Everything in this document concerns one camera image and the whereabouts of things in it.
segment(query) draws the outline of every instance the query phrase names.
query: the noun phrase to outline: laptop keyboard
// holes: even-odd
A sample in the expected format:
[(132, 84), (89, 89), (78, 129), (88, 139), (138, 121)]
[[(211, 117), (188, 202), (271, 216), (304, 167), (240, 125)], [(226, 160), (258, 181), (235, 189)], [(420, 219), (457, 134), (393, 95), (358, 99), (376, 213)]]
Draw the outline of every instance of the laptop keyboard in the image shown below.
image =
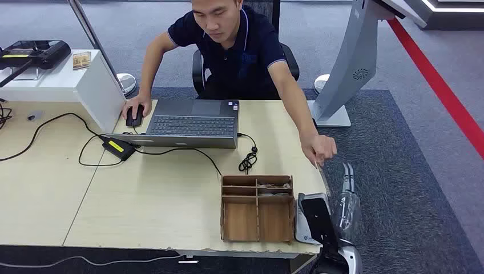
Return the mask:
[(150, 135), (233, 136), (234, 118), (197, 116), (155, 116)]

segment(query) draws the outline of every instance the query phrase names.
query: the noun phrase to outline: cable bundle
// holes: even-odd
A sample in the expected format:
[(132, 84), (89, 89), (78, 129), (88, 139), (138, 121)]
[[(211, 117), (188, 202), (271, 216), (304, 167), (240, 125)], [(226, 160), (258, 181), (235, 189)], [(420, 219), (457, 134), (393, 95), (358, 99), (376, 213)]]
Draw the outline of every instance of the cable bundle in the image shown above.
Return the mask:
[(8, 119), (12, 118), (10, 115), (12, 113), (11, 108), (4, 108), (2, 104), (0, 103), (0, 130), (2, 127), (5, 125)]

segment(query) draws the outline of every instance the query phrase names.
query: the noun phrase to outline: desk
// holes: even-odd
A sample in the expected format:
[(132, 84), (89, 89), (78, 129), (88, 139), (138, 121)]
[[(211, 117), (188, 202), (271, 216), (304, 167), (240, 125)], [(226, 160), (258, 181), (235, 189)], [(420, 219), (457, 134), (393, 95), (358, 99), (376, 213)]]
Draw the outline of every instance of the desk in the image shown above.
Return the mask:
[[(146, 131), (150, 118), (143, 119), (138, 132)], [(124, 131), (132, 132), (132, 128), (121, 118), (115, 132)], [(297, 129), (282, 101), (241, 101), (239, 132), (253, 137), (259, 148), (251, 174), (293, 175), (295, 196), (299, 192), (325, 192), (319, 172), (301, 150)], [(249, 139), (239, 138), (236, 150), (202, 150), (214, 159), (222, 174), (241, 174), (238, 165), (251, 147)], [(166, 148), (145, 150), (160, 152)], [(101, 163), (116, 159), (105, 153)], [(220, 177), (211, 162), (195, 151), (162, 156), (134, 153), (121, 166), (98, 169), (65, 245), (287, 258), (319, 252), (317, 246), (296, 241), (223, 242)]]
[[(0, 158), (22, 151), (35, 129), (55, 116), (74, 112), (99, 132), (80, 103), (6, 102), (12, 118), (0, 130)], [(44, 116), (28, 121), (34, 110)], [(78, 164), (80, 149), (92, 136), (82, 121), (62, 117), (40, 130), (32, 147), (17, 158), (0, 162), (0, 244), (62, 245), (82, 197), (96, 170)], [(93, 140), (83, 162), (98, 163), (103, 150)]]

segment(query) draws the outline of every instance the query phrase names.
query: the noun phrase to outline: white cable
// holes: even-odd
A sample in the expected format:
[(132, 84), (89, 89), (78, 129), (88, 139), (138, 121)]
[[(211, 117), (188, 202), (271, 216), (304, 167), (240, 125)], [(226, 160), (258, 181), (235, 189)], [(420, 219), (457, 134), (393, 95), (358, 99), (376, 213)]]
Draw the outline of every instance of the white cable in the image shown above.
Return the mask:
[(83, 259), (84, 261), (88, 262), (91, 265), (95, 265), (97, 267), (104, 267), (105, 265), (117, 264), (117, 263), (150, 263), (152, 261), (158, 261), (158, 260), (163, 260), (163, 259), (176, 259), (176, 258), (179, 258), (179, 257), (182, 257), (182, 256), (183, 255), (178, 255), (178, 256), (175, 256), (175, 257), (157, 257), (157, 258), (154, 258), (154, 259), (151, 259), (151, 260), (121, 260), (121, 261), (110, 261), (108, 263), (103, 263), (103, 264), (93, 263), (93, 262), (87, 260), (83, 256), (73, 256), (73, 257), (69, 257), (69, 258), (65, 258), (65, 259), (62, 259), (60, 261), (57, 261), (56, 263), (46, 264), (46, 265), (16, 265), (16, 264), (5, 264), (5, 263), (1, 263), (1, 262), (0, 262), (0, 265), (3, 266), (3, 267), (14, 267), (14, 268), (48, 268), (48, 267), (53, 267), (53, 266), (55, 266), (57, 264), (60, 264), (60, 263), (62, 263), (64, 261), (67, 261), (67, 260), (71, 260), (71, 259)]

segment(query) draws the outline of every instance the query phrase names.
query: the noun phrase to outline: polo shirt collar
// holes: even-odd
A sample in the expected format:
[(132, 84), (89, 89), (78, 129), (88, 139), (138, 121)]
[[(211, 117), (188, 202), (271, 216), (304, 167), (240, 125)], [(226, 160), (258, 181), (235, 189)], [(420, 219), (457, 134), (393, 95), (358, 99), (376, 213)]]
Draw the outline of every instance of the polo shirt collar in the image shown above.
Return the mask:
[[(245, 13), (244, 8), (240, 9), (240, 24), (239, 30), (237, 31), (237, 37), (235, 38), (235, 43), (231, 49), (245, 51), (247, 48), (247, 36), (249, 35), (249, 18), (247, 13)], [(203, 38), (209, 38), (213, 41), (210, 36), (203, 32)]]

